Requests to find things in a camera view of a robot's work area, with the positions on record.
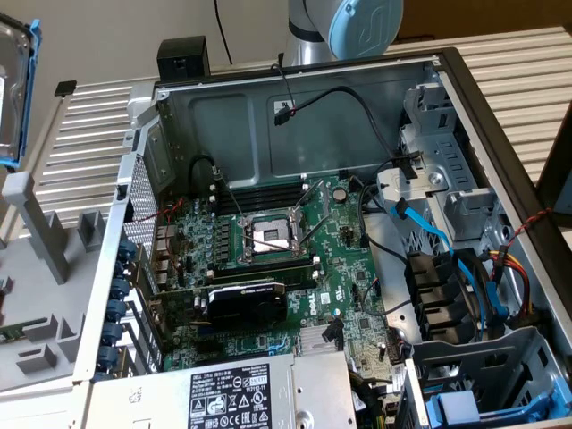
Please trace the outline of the black graphics card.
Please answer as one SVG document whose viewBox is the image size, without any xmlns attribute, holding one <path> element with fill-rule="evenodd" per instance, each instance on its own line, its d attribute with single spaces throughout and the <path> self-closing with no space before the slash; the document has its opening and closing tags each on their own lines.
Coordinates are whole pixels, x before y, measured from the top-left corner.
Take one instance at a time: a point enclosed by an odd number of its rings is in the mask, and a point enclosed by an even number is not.
<svg viewBox="0 0 572 429">
<path fill-rule="evenodd" d="M 271 280 L 172 290 L 155 295 L 154 301 L 171 327 L 266 328 L 285 321 L 288 314 L 287 287 Z"/>
</svg>

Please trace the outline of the brown cardboard box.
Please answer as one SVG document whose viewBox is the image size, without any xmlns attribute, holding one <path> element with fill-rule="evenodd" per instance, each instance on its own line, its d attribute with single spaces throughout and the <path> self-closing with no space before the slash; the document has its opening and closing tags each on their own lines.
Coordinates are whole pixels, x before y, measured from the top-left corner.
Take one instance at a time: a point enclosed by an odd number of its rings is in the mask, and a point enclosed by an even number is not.
<svg viewBox="0 0 572 429">
<path fill-rule="evenodd" d="M 462 38 L 572 24 L 572 0 L 404 0 L 397 40 Z"/>
</svg>

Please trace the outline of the grey power supply unit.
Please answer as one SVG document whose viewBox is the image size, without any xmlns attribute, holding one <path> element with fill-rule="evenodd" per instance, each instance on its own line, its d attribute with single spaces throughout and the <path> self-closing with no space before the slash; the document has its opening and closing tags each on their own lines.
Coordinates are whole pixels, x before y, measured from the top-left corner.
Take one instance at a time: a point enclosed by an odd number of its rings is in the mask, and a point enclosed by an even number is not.
<svg viewBox="0 0 572 429">
<path fill-rule="evenodd" d="M 85 429 L 357 429 L 340 352 L 96 383 Z"/>
</svg>

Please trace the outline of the black box device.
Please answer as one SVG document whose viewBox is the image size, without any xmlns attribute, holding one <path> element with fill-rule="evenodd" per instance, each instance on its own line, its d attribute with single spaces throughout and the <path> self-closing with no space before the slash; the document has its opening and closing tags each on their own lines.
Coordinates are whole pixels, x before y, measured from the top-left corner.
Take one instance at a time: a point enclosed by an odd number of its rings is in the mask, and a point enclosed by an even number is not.
<svg viewBox="0 0 572 429">
<path fill-rule="evenodd" d="M 205 36 L 163 40 L 156 62 L 161 81 L 190 80 L 211 74 Z"/>
</svg>

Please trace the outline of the green motherboard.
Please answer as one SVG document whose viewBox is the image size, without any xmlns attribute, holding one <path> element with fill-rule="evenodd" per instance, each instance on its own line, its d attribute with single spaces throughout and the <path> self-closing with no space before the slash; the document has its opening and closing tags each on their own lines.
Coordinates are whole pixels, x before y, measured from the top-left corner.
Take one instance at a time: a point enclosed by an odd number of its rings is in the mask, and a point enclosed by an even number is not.
<svg viewBox="0 0 572 429">
<path fill-rule="evenodd" d="M 303 241 L 314 254 L 313 290 L 287 292 L 285 321 L 266 328 L 218 330 L 206 326 L 171 327 L 152 298 L 151 315 L 165 345 L 165 372 L 190 369 L 248 358 L 298 355 L 302 328 L 344 323 L 344 350 L 352 373 L 373 385 L 394 389 L 401 358 L 400 342 L 389 331 L 387 319 L 393 305 L 383 303 L 381 275 L 376 269 L 374 248 L 362 225 L 368 213 L 376 212 L 374 193 L 362 189 L 356 178 L 323 178 L 330 199 L 330 216 L 323 218 L 322 198 L 317 190 L 299 209 L 303 215 Z M 332 197 L 344 188 L 348 199 L 337 204 Z M 210 280 L 208 270 L 241 266 L 237 221 L 246 215 L 291 209 L 219 215 L 215 195 L 171 202 L 160 217 L 154 249 L 157 294 L 172 290 L 196 290 L 218 285 L 273 279 L 270 273 Z"/>
</svg>

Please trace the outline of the silver heatsink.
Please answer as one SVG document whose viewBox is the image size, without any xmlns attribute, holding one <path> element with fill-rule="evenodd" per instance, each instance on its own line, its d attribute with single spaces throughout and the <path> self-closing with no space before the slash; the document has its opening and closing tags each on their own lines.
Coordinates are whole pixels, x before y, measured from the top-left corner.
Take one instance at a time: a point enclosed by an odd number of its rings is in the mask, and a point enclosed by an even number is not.
<svg viewBox="0 0 572 429">
<path fill-rule="evenodd" d="M 338 351 L 335 340 L 327 341 L 323 333 L 326 325 L 302 328 L 299 333 L 298 355 L 309 357 Z"/>
</svg>

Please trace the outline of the grey parts rack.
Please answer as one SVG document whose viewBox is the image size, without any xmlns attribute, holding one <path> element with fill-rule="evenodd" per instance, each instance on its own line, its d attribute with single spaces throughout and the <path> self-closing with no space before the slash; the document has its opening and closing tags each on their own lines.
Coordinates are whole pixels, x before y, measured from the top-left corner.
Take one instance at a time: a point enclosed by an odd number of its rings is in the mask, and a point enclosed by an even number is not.
<svg viewBox="0 0 572 429">
<path fill-rule="evenodd" d="M 0 245 L 0 326 L 40 317 L 48 322 L 33 341 L 0 344 L 0 392 L 72 374 L 99 259 L 105 219 L 80 214 L 62 227 L 57 213 L 43 213 L 28 172 L 6 178 L 2 197 L 31 223 L 28 238 Z"/>
</svg>

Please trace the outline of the metal socket cover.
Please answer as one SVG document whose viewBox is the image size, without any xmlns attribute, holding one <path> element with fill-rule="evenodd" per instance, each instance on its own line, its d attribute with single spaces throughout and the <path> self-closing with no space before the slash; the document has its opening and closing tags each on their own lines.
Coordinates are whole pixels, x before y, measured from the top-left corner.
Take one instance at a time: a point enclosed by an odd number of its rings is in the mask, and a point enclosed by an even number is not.
<svg viewBox="0 0 572 429">
<path fill-rule="evenodd" d="M 302 195 L 302 197 L 297 201 L 297 203 L 290 209 L 290 212 L 294 215 L 296 214 L 301 206 L 309 200 L 316 191 L 319 191 L 319 196 L 322 198 L 322 211 L 323 211 L 323 218 L 327 219 L 330 216 L 330 199 L 328 189 L 324 184 L 324 180 L 320 179 L 319 181 L 313 183 Z"/>
</svg>

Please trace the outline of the CPU socket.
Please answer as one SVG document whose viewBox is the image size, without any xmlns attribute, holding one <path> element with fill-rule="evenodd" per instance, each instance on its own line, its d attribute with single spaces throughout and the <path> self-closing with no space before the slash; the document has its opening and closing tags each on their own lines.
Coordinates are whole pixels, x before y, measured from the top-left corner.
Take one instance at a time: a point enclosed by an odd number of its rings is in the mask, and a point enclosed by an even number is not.
<svg viewBox="0 0 572 429">
<path fill-rule="evenodd" d="M 241 265 L 283 261 L 287 258 L 298 259 L 309 254 L 308 244 L 303 241 L 306 234 L 300 211 L 296 214 L 292 214 L 290 209 L 254 213 L 241 217 L 237 221 L 237 226 L 240 244 L 237 262 Z M 245 235 L 252 237 L 262 235 L 264 240 L 287 239 L 292 250 L 258 254 L 245 242 Z"/>
</svg>

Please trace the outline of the open grey PC case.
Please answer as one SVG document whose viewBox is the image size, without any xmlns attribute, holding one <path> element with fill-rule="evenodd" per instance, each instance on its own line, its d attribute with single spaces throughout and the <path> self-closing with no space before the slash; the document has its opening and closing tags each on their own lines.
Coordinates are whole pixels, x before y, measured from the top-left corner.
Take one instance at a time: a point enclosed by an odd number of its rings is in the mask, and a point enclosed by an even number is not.
<svg viewBox="0 0 572 429">
<path fill-rule="evenodd" d="M 457 247 L 405 199 L 386 211 L 380 172 L 419 154 L 400 149 L 409 123 L 406 91 L 442 85 L 462 123 L 459 143 L 478 183 L 496 193 L 483 237 Z M 453 49 L 370 61 L 205 77 L 159 83 L 156 100 L 131 133 L 97 265 L 75 375 L 73 429 L 85 429 L 96 383 L 165 373 L 165 345 L 150 312 L 158 293 L 154 249 L 160 217 L 171 202 L 206 198 L 222 180 L 230 189 L 337 176 L 371 189 L 377 211 L 362 225 L 374 248 L 383 303 L 393 305 L 387 324 L 400 342 L 394 389 L 373 385 L 349 371 L 357 429 L 395 429 L 405 364 L 423 343 L 405 277 L 407 255 L 449 254 L 475 323 L 468 343 L 497 340 L 534 327 L 548 342 L 572 388 L 572 253 L 543 204 L 481 89 Z M 114 263 L 121 240 L 137 245 L 127 262 L 130 293 L 114 368 L 97 370 Z"/>
</svg>

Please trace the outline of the hard disk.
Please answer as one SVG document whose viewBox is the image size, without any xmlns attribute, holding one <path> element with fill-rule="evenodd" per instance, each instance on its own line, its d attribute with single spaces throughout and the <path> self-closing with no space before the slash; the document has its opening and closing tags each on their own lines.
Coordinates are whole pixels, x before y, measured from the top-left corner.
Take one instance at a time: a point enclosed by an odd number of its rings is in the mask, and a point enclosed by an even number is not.
<svg viewBox="0 0 572 429">
<path fill-rule="evenodd" d="M 14 170 L 25 156 L 42 42 L 40 20 L 0 13 L 0 165 Z"/>
</svg>

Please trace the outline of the grey metal drive cage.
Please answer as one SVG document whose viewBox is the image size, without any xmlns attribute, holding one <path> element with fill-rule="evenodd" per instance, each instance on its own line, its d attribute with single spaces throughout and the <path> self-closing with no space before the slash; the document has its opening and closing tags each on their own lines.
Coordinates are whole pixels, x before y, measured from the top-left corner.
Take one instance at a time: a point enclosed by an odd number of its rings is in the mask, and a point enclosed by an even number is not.
<svg viewBox="0 0 572 429">
<path fill-rule="evenodd" d="M 409 162 L 416 176 L 399 168 L 380 172 L 378 189 L 386 211 L 405 199 L 451 244 L 467 247 L 484 235 L 497 197 L 472 174 L 459 143 L 463 127 L 446 89 L 438 83 L 406 91 L 403 108 L 409 123 L 400 128 L 400 149 L 419 157 Z"/>
</svg>

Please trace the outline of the black RAM slot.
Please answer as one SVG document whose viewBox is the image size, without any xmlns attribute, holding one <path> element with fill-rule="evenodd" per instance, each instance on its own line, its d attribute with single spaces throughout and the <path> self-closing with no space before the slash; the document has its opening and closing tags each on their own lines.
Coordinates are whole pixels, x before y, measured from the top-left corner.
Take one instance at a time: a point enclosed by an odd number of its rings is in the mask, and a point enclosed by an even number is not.
<svg viewBox="0 0 572 429">
<path fill-rule="evenodd" d="M 235 215 L 239 213 L 236 203 L 238 203 L 243 213 L 258 212 L 272 210 L 277 208 L 294 206 L 302 197 L 302 194 L 294 198 L 255 198 L 255 199 L 236 199 L 233 195 L 230 197 L 221 197 L 215 195 L 215 202 L 219 215 Z"/>
<path fill-rule="evenodd" d="M 269 276 L 285 286 L 287 292 L 298 290 L 313 290 L 317 287 L 319 274 L 312 267 L 299 267 L 288 270 L 274 271 Z"/>
<path fill-rule="evenodd" d="M 206 277 L 210 280 L 223 278 L 241 277 L 253 273 L 272 273 L 284 270 L 294 270 L 314 266 L 314 254 L 308 254 L 302 258 L 287 258 L 283 261 L 271 261 L 263 264 L 241 265 L 233 268 L 215 268 L 208 270 Z"/>
<path fill-rule="evenodd" d="M 222 180 L 218 180 L 209 186 L 209 191 L 221 197 L 233 195 L 236 199 L 294 198 L 302 194 L 303 183 L 296 181 L 230 190 Z"/>
</svg>

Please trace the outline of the black plastic finned shroud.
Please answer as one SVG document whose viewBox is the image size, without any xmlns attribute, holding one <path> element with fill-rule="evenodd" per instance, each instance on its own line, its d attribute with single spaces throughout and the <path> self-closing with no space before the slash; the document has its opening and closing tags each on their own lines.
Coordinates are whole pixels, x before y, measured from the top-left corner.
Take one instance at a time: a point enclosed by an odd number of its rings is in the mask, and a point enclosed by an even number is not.
<svg viewBox="0 0 572 429">
<path fill-rule="evenodd" d="M 407 255 L 405 277 L 423 341 L 459 345 L 475 337 L 475 323 L 454 274 L 451 256 Z"/>
</svg>

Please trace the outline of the green RAM stick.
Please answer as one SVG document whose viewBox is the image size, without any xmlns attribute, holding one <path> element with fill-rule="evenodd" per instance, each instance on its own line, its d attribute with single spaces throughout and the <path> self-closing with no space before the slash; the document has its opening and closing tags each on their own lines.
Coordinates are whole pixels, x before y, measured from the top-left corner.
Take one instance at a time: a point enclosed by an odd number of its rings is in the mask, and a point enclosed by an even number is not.
<svg viewBox="0 0 572 429">
<path fill-rule="evenodd" d="M 40 317 L 29 321 L 0 326 L 0 344 L 28 338 L 35 340 L 46 327 L 48 319 Z"/>
</svg>

